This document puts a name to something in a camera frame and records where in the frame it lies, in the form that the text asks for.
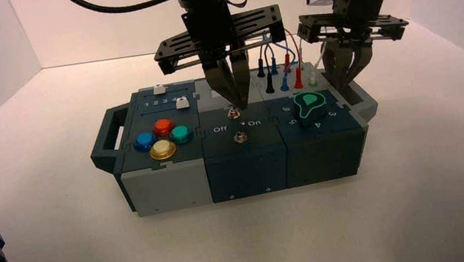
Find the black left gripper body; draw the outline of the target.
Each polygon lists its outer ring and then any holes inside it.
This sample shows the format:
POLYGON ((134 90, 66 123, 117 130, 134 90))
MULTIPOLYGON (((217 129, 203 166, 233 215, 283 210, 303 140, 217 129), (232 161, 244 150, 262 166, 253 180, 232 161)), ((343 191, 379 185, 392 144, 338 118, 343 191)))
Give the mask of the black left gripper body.
POLYGON ((252 48, 245 41, 270 34, 269 41, 281 42, 285 30, 278 5, 268 5, 231 14, 227 0, 179 0, 186 11, 182 20, 186 31, 163 40, 155 61, 169 75, 196 64, 214 63, 230 53, 252 48))

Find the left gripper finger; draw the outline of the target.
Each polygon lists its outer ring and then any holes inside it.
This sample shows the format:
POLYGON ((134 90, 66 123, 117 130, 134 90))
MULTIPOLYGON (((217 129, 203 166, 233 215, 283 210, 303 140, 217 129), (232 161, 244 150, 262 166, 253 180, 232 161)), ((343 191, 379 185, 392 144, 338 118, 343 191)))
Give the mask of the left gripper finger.
POLYGON ((206 81, 211 89, 233 105, 239 105, 239 94, 227 60, 221 59, 205 65, 206 81))
POLYGON ((238 95, 237 106, 244 110, 248 106, 248 92, 250 90, 248 53, 246 51, 235 52, 230 55, 230 62, 238 95))

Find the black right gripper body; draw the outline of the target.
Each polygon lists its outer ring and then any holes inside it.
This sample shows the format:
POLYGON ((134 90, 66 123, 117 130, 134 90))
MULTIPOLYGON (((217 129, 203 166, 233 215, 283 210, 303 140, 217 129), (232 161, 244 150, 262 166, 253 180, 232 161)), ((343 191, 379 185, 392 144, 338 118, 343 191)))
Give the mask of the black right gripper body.
POLYGON ((331 0, 332 12, 301 15, 297 34, 308 43, 400 40, 408 22, 381 14, 383 0, 331 0))

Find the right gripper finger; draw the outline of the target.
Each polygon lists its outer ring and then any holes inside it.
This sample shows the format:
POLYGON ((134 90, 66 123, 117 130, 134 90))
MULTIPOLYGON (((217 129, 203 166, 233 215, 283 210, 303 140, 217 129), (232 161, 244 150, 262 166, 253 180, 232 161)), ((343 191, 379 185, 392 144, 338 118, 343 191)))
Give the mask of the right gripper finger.
POLYGON ((325 77, 335 89, 342 89, 346 85, 346 76, 351 64, 348 44, 340 42, 327 43, 323 47, 322 62, 325 77))
POLYGON ((339 62, 344 67, 342 86, 346 87, 371 62, 373 54, 372 42, 353 44, 342 47, 338 53, 339 62))

